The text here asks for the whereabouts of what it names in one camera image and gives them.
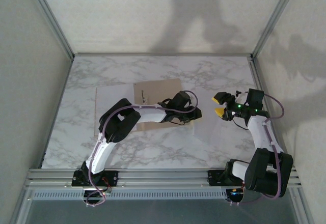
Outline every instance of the glass panel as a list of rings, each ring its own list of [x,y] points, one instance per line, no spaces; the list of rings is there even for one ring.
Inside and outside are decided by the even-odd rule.
[[[259,196],[246,192],[246,201]],[[82,201],[33,201],[26,223],[297,223],[291,197],[230,206],[225,200],[110,200],[97,207]]]

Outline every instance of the white wall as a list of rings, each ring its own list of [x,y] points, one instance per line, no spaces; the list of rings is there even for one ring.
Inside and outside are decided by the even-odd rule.
[[[290,0],[259,56],[315,222],[326,223],[326,0]],[[275,113],[280,110],[275,105]]]
[[[35,0],[0,0],[0,223],[37,167],[69,59]]]
[[[47,0],[75,52],[252,52],[278,0]]]

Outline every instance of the marble surface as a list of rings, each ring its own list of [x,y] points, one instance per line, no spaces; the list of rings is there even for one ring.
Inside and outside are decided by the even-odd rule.
[[[218,91],[254,87],[246,57],[76,57],[42,167],[77,168],[90,155],[97,87],[169,78],[180,78],[184,89],[198,92],[199,105],[209,104],[200,107],[200,123],[205,114],[214,114],[207,109],[216,106],[211,97]],[[250,160],[255,150],[250,133],[217,116],[213,120],[210,140],[193,135],[196,124],[133,132],[117,144],[106,166],[224,167],[231,158]]]

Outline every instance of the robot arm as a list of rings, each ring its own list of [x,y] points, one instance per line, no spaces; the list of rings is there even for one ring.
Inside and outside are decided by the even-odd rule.
[[[282,197],[290,177],[293,158],[284,153],[276,141],[271,129],[269,114],[262,110],[263,97],[263,91],[254,89],[249,89],[244,104],[237,103],[235,96],[226,92],[217,93],[213,97],[218,104],[226,104],[225,108],[215,109],[217,115],[223,120],[231,121],[234,117],[244,119],[256,148],[250,163],[233,159],[227,162],[223,180],[232,181],[234,177],[240,178],[247,190]],[[268,171],[268,165],[273,165],[279,173]]]
[[[91,156],[81,166],[84,182],[89,182],[91,176],[96,184],[114,146],[124,140],[137,123],[164,123],[174,118],[187,123],[202,116],[197,105],[198,101],[195,106],[191,105],[186,91],[180,91],[173,99],[155,105],[131,104],[127,99],[121,99],[100,118],[97,143]]]

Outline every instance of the black cable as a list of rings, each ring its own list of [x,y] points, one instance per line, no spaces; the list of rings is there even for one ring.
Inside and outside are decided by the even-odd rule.
[[[169,122],[172,123],[172,124],[179,125],[179,126],[184,126],[185,125],[185,122],[183,124],[179,124],[179,123],[176,123],[176,122],[173,122],[173,121],[169,121]]]
[[[232,119],[232,121],[233,121],[233,123],[234,123],[236,126],[238,126],[238,127],[242,128],[243,130],[249,131],[249,129],[247,129],[247,128],[244,128],[244,127],[242,127],[242,126],[240,126],[240,125],[236,124],[236,123],[235,123],[235,121],[234,121],[234,119]]]
[[[163,100],[162,103],[166,104],[167,102],[170,102],[171,100],[172,100],[171,98],[167,98],[167,99]]]
[[[246,161],[243,161],[243,160],[240,160],[240,159],[236,159],[235,161],[239,161],[239,162],[250,164],[249,162],[246,162]]]

